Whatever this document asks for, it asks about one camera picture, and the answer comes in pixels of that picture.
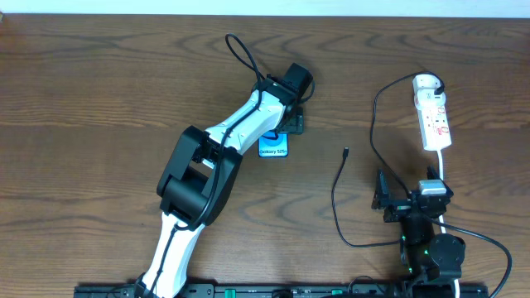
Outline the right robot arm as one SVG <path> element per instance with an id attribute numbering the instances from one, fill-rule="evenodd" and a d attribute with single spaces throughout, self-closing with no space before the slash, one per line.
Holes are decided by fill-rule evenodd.
<path id="1" fill-rule="evenodd" d="M 394 199 L 379 170 L 373 209 L 383 211 L 383 221 L 400 224 L 401 258 L 410 276 L 401 282 L 403 297 L 455 297 L 455 281 L 462 276 L 465 242 L 448 233 L 436 233 L 432 221 L 446 212 L 453 191 L 433 167 L 427 178 L 406 199 Z"/>

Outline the white power strip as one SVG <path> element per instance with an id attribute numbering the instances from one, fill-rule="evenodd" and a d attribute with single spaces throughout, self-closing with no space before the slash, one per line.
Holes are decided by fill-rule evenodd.
<path id="1" fill-rule="evenodd" d="M 451 145 L 451 133 L 446 114 L 446 95 L 434 94 L 434 89 L 419 89 L 414 104 L 426 151 L 441 151 Z"/>

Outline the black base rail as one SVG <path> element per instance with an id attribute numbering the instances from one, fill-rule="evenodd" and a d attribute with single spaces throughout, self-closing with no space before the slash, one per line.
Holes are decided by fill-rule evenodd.
<path id="1" fill-rule="evenodd" d="M 213 285 L 188 284 L 177 294 L 181 298 L 316 298 L 316 297 L 452 297 L 448 286 L 417 286 L 411 292 L 398 286 L 376 286 L 367 281 L 347 285 Z M 77 286 L 74 298 L 133 298 L 135 285 Z"/>

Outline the blue Galaxy smartphone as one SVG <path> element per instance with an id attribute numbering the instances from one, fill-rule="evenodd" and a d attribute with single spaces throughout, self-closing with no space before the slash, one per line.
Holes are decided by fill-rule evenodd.
<path id="1" fill-rule="evenodd" d="M 287 157 L 288 135 L 286 133 L 266 132 L 258 139 L 258 155 L 261 158 Z"/>

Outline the white USB charger plug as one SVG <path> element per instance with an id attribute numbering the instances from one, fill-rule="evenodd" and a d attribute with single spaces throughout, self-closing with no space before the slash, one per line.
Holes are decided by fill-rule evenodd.
<path id="1" fill-rule="evenodd" d="M 431 73 L 418 74 L 412 80 L 412 86 L 414 93 L 417 93 L 420 89 L 433 89 L 434 94 L 442 94 L 445 91 L 445 85 L 443 81 Z"/>

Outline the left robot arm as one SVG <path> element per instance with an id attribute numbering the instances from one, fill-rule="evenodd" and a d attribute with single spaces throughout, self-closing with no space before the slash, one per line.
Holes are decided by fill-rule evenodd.
<path id="1" fill-rule="evenodd" d="M 223 122 L 181 134 L 157 185 L 161 234 L 151 266 L 136 281 L 136 297 L 174 297 L 182 290 L 198 238 L 226 205 L 243 154 L 263 134 L 283 131 L 314 89 L 312 78 L 260 79 Z"/>

